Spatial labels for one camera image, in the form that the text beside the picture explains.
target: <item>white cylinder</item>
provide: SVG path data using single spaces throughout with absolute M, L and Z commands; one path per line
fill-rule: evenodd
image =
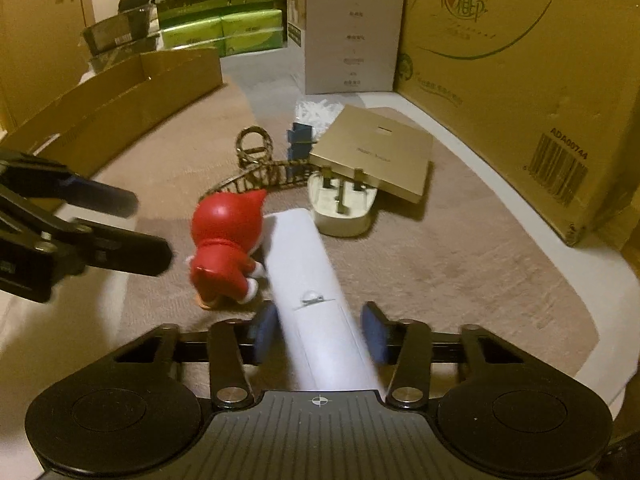
M 264 266 L 300 390 L 378 390 L 375 366 L 311 214 L 264 218 Z

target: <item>metal screw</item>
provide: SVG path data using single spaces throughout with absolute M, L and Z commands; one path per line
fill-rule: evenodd
M 83 224 L 76 225 L 75 229 L 79 233 L 89 234 L 89 233 L 93 232 L 93 229 L 91 229 L 88 225 L 83 225 Z
M 411 386 L 403 386 L 402 388 L 396 388 L 391 393 L 391 396 L 398 402 L 418 402 L 424 397 L 424 394 L 418 389 Z
M 58 248 L 51 242 L 36 242 L 33 246 L 37 251 L 47 254 L 55 253 L 58 250 Z
M 248 393 L 244 388 L 238 388 L 237 386 L 228 386 L 218 390 L 216 397 L 222 402 L 241 402 L 248 397 Z

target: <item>red cat toy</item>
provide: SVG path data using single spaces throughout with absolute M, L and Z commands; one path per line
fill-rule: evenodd
M 191 261 L 191 283 L 200 306 L 210 308 L 219 296 L 238 303 L 258 293 L 256 278 L 264 267 L 249 254 L 260 245 L 262 203 L 266 190 L 242 194 L 218 192 L 202 200 L 191 219 L 196 253 Z

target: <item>door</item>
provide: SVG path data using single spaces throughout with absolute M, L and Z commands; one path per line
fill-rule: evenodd
M 78 84 L 81 0 L 0 0 L 0 95 L 9 131 Z

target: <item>barcode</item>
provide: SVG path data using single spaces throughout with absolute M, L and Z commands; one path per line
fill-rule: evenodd
M 116 45 L 121 45 L 123 43 L 129 43 L 129 41 L 131 41 L 133 39 L 131 33 L 129 32 L 128 34 L 125 34 L 124 36 L 119 36 L 117 38 L 113 39 L 113 42 Z
M 545 134 L 529 165 L 529 174 L 565 207 L 574 199 L 587 171 L 573 153 Z

